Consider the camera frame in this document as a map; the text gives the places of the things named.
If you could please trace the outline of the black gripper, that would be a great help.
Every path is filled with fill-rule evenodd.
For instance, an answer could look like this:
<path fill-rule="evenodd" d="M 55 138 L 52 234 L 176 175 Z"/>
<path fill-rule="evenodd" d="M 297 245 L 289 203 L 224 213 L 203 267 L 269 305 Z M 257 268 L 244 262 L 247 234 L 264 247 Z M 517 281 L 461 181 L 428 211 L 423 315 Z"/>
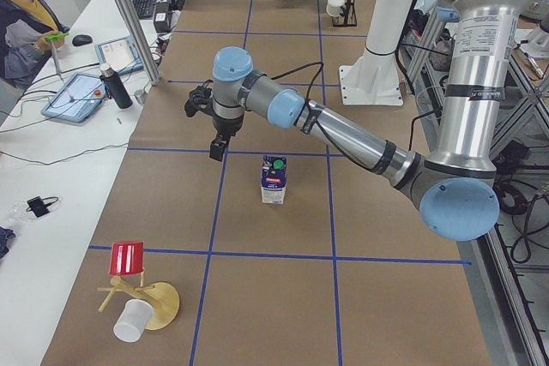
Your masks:
<path fill-rule="evenodd" d="M 228 147 L 228 136 L 233 137 L 240 131 L 244 116 L 234 119 L 220 117 L 214 112 L 213 103 L 212 88 L 201 85 L 189 92 L 184 111 L 187 117 L 195 116 L 198 111 L 212 117 L 217 135 L 210 143 L 209 157 L 216 161 L 222 161 Z"/>

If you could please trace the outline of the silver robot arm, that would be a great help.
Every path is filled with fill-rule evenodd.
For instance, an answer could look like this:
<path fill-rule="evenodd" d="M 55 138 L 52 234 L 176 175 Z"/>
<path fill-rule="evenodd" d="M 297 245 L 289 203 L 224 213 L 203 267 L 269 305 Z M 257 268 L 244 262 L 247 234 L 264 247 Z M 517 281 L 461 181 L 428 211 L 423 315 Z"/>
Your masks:
<path fill-rule="evenodd" d="M 385 177 L 442 237 L 485 235 L 500 213 L 489 153 L 520 14 L 533 0 L 438 0 L 440 15 L 457 23 L 437 144 L 423 156 L 402 150 L 307 95 L 255 69 L 244 49 L 214 58 L 213 77 L 190 92 L 184 110 L 210 115 L 216 129 L 209 155 L 222 160 L 248 111 L 282 129 L 299 128 L 332 145 L 361 168 Z"/>

